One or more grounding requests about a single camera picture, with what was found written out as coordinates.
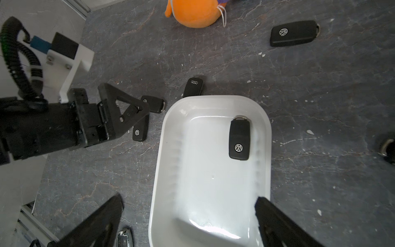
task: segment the gray marble surface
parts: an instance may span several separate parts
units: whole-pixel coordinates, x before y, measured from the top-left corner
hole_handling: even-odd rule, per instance
[[[327,247],[393,246],[395,166],[374,150],[379,135],[394,131],[394,4],[232,0],[226,28],[217,21],[203,29],[165,18],[166,4],[127,0],[91,13],[81,43],[95,51],[94,63],[74,87],[98,102],[97,86],[108,82],[171,106],[199,75],[205,95],[249,97],[272,122],[272,202]],[[269,46],[273,26],[306,19],[321,25],[313,42]],[[50,154],[37,218],[62,237],[118,191],[126,202],[121,225],[133,228],[136,246],[149,246],[165,114],[150,115],[143,143],[127,133]]]

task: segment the car key fob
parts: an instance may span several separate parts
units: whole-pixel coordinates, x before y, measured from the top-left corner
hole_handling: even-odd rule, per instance
[[[272,28],[270,45],[273,47],[299,45],[313,41],[320,34],[315,21],[297,21]]]
[[[133,247],[132,232],[124,228],[117,234],[117,247]]]
[[[236,160],[248,160],[250,156],[250,121],[236,117],[230,123],[229,157]]]
[[[141,100],[145,103],[148,104],[149,106],[149,111],[153,113],[161,113],[165,109],[166,103],[163,99],[154,97],[154,96],[149,96],[149,95],[143,95],[141,97]]]
[[[183,98],[189,96],[199,96],[203,89],[203,80],[200,78],[189,78],[188,82],[186,83]]]
[[[148,121],[149,114],[147,114],[142,120],[138,121],[133,126],[133,140],[134,141],[145,141],[148,133]]]

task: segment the orange plush toy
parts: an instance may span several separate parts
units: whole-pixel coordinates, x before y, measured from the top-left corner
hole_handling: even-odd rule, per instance
[[[226,26],[226,2],[229,0],[168,0],[166,17],[174,18],[184,26],[203,28],[213,24],[221,15]]]

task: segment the white bowl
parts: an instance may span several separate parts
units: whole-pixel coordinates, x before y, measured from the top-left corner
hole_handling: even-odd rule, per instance
[[[228,154],[229,127],[251,123],[250,156]],[[151,247],[260,247],[258,196],[270,198],[271,126],[242,96],[194,96],[167,112],[149,220]]]

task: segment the black cable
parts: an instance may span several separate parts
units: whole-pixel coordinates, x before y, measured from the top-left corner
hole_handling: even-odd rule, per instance
[[[43,70],[41,69],[41,63],[37,56],[24,44],[17,42],[18,51],[20,51],[29,61],[30,64],[30,74],[31,74],[31,86],[33,90],[37,93],[43,90]]]
[[[30,35],[23,27],[22,23],[15,17],[8,18],[2,26],[0,42],[4,61],[6,62],[11,77],[20,89],[19,95],[23,99],[31,100],[41,95],[43,88],[42,69],[40,68],[41,64],[36,55],[25,45],[17,41],[18,33],[21,30],[25,33],[24,41],[29,43]],[[30,65],[36,66],[32,68],[32,83],[29,82],[25,72],[22,70],[18,51],[28,58]]]

